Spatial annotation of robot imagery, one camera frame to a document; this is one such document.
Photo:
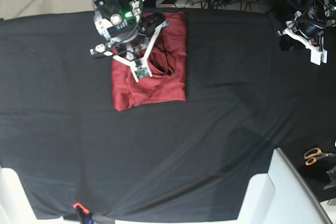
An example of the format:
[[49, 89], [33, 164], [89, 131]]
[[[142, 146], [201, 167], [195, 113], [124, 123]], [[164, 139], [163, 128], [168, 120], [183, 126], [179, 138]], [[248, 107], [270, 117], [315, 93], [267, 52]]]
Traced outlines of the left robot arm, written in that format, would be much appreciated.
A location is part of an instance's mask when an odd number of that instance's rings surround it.
[[310, 51], [310, 62], [327, 63], [328, 51], [324, 48], [324, 36], [335, 30], [335, 0], [286, 0], [295, 11], [277, 31], [283, 51], [305, 48]]

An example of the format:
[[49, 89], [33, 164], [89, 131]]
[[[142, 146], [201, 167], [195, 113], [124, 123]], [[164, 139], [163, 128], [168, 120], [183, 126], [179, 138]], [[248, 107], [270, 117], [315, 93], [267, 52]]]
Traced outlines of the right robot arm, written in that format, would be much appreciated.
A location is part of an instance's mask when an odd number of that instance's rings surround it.
[[106, 43], [90, 49], [95, 58], [110, 57], [129, 67], [136, 82], [153, 76], [149, 57], [161, 30], [168, 26], [165, 16], [143, 16], [144, 0], [92, 0], [95, 27]]

